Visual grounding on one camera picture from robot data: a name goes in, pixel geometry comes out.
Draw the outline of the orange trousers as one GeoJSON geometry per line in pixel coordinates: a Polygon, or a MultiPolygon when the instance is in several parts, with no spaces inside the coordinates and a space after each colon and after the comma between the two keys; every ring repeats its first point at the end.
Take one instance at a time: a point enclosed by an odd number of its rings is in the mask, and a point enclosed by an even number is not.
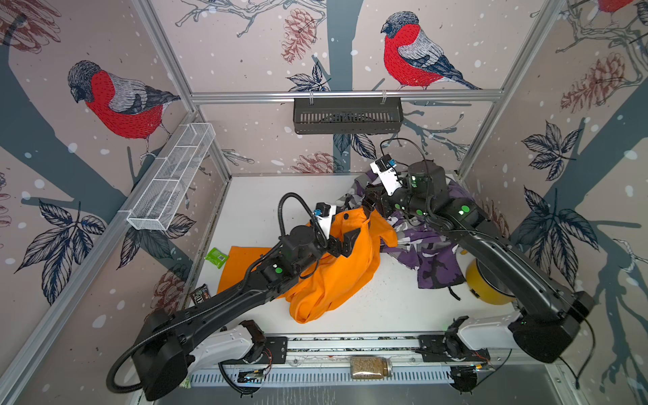
{"type": "Polygon", "coordinates": [[[378,212],[367,216],[363,209],[338,214],[332,221],[331,235],[340,239],[357,229],[359,237],[350,256],[324,255],[318,268],[308,269],[316,272],[314,276],[282,295],[290,303],[290,315],[296,322],[312,322],[339,308],[373,279],[381,264],[381,247],[398,245],[393,227],[378,212]]]}

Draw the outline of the purple camouflage trousers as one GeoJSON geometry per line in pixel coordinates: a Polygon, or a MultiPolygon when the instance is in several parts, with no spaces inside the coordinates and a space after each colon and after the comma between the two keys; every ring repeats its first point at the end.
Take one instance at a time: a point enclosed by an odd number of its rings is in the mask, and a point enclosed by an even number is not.
{"type": "Polygon", "coordinates": [[[383,242],[381,252],[415,271],[419,288],[450,289],[466,282],[457,261],[457,244],[418,220],[405,219],[400,213],[389,216],[387,222],[395,230],[398,244],[389,247],[383,242]]]}

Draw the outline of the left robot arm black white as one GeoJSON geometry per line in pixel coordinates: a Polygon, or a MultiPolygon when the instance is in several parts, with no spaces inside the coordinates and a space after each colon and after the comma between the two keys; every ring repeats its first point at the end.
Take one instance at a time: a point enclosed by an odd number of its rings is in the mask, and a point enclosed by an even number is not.
{"type": "Polygon", "coordinates": [[[216,296],[171,315],[157,310],[143,324],[133,346],[111,366],[106,387],[111,393],[143,391],[146,398],[162,398],[188,377],[198,361],[197,348],[210,335],[240,315],[287,293],[315,271],[325,255],[349,258],[359,239],[360,228],[335,237],[322,228],[325,219],[349,219],[335,214],[320,202],[309,213],[307,225],[285,229],[278,218],[278,243],[254,261],[243,279],[216,296]]]}

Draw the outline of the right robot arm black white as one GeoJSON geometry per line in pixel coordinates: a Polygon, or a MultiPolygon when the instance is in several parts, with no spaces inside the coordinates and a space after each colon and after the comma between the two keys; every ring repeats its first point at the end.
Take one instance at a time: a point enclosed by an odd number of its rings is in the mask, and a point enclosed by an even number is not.
{"type": "Polygon", "coordinates": [[[451,197],[444,170],[431,160],[398,175],[389,155],[371,163],[380,179],[366,189],[363,203],[388,217],[413,216],[473,255],[490,287],[512,294],[519,309],[507,316],[460,317],[445,332],[453,358],[481,349],[520,349],[542,363],[555,362],[575,341],[594,307],[586,292],[571,292],[552,280],[504,238],[479,205],[451,197]]]}

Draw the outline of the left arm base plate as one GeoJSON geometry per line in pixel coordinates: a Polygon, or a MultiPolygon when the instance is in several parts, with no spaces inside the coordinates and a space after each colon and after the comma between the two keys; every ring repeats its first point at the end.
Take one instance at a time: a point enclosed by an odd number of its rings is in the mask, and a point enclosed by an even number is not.
{"type": "Polygon", "coordinates": [[[267,337],[263,346],[254,344],[251,351],[242,359],[234,361],[239,365],[283,365],[288,354],[288,338],[284,336],[267,337]]]}

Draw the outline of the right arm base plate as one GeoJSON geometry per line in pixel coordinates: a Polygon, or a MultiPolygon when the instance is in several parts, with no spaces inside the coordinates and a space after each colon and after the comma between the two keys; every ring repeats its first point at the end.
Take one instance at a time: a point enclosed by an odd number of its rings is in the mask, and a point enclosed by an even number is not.
{"type": "Polygon", "coordinates": [[[443,334],[419,335],[418,342],[420,347],[415,352],[427,363],[490,361],[487,349],[469,349],[457,337],[447,338],[443,334]]]}

